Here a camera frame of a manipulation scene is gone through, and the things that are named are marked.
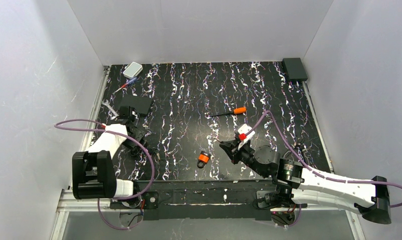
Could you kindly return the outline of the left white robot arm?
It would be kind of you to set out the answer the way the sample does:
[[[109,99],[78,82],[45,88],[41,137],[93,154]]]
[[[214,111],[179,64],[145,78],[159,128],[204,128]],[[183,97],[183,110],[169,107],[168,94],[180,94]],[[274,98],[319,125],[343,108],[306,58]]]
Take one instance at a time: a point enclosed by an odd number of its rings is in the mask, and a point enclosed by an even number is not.
[[[141,195],[133,181],[116,178],[112,162],[120,146],[126,146],[135,155],[149,153],[145,133],[134,123],[136,115],[134,107],[120,107],[118,117],[105,126],[96,142],[87,150],[74,153],[72,187],[76,199],[129,200]]]

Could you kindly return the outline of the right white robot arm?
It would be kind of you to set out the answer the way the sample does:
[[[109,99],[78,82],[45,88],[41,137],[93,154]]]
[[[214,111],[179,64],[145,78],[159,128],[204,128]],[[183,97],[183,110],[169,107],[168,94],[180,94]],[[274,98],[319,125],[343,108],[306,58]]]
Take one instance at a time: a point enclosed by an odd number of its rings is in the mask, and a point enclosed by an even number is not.
[[[377,224],[391,223],[387,186],[376,184],[377,180],[384,181],[383,177],[375,176],[366,183],[350,178],[340,180],[315,168],[308,170],[267,145],[253,149],[250,141],[235,139],[220,141],[219,146],[233,164],[244,163],[276,186],[274,191],[257,198],[256,206],[260,209],[313,204],[347,210]]]

